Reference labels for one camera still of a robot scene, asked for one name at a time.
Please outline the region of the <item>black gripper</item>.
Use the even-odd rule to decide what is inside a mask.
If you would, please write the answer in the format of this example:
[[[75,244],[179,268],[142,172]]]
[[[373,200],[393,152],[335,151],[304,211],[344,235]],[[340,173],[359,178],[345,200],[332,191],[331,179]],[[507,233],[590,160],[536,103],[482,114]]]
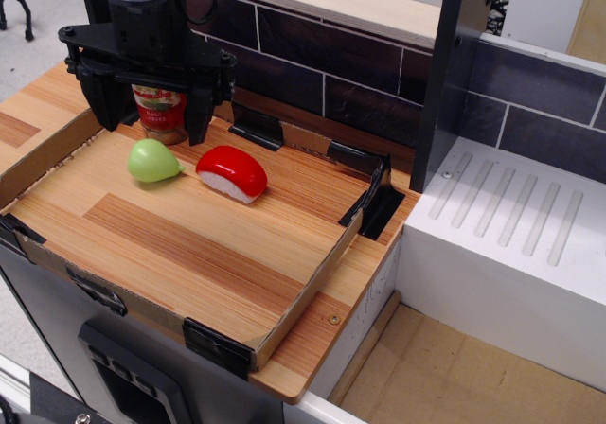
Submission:
[[[84,0],[89,22],[64,26],[67,71],[77,77],[99,125],[113,132],[135,123],[130,84],[192,88],[186,94],[185,127],[190,146],[202,144],[222,104],[219,88],[234,85],[235,57],[191,29],[215,15],[190,17],[186,0]]]

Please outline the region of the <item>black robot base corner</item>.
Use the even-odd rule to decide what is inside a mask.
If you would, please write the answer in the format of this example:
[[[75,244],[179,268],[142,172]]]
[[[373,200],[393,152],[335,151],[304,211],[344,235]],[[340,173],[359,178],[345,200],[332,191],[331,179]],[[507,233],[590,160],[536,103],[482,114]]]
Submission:
[[[2,423],[110,423],[93,409],[33,372],[1,372]]]

